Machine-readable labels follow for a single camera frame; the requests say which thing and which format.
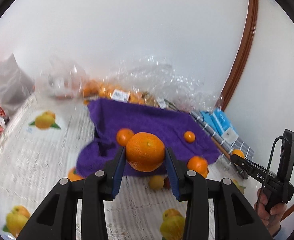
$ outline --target black handle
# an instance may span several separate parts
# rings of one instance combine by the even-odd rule
[[[270,210],[277,205],[278,203],[282,202],[282,198],[277,196],[276,194],[271,194],[270,198],[268,199],[268,203],[265,206],[265,209],[268,213],[270,213]]]

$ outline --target purple towel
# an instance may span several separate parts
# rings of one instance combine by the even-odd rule
[[[116,134],[121,128],[129,128],[134,133],[155,134],[163,141],[165,147],[173,149],[178,160],[185,163],[194,155],[204,157],[209,164],[214,163],[219,157],[219,151],[210,137],[186,113],[108,99],[91,101],[88,109],[96,131],[95,140],[89,143],[78,156],[76,171],[83,177],[103,169],[105,162],[114,158],[119,148]],[[185,141],[186,131],[192,131],[195,134],[196,140],[193,143]],[[126,163],[124,170],[124,175],[130,176],[165,173],[164,164],[153,172],[140,172]]]

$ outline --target white label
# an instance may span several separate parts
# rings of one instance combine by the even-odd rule
[[[232,129],[231,127],[229,127],[223,134],[222,134],[222,138],[229,143],[230,145],[233,144],[237,139],[238,139],[239,135],[234,131],[234,129]]]
[[[156,101],[161,109],[167,108],[167,104],[163,98],[157,98]]]
[[[129,93],[115,89],[111,95],[111,98],[112,100],[115,100],[115,101],[127,103],[129,99]]]

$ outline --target price tag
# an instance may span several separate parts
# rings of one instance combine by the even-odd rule
[[[160,106],[161,109],[167,108],[167,104],[163,98],[157,98],[157,103]]]
[[[112,100],[127,103],[129,99],[129,93],[115,89],[111,95]]]

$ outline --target blue package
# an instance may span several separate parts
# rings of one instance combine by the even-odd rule
[[[217,132],[229,144],[233,144],[238,139],[238,133],[229,119],[221,109],[216,108],[210,115],[212,122],[215,124]]]
[[[216,129],[216,126],[215,124],[213,123],[213,121],[211,120],[211,117],[210,117],[210,114],[209,112],[206,112],[206,111],[200,111],[201,115],[203,116],[204,118],[204,122],[208,123],[208,125],[213,128],[213,130],[215,132],[218,132],[217,129]]]

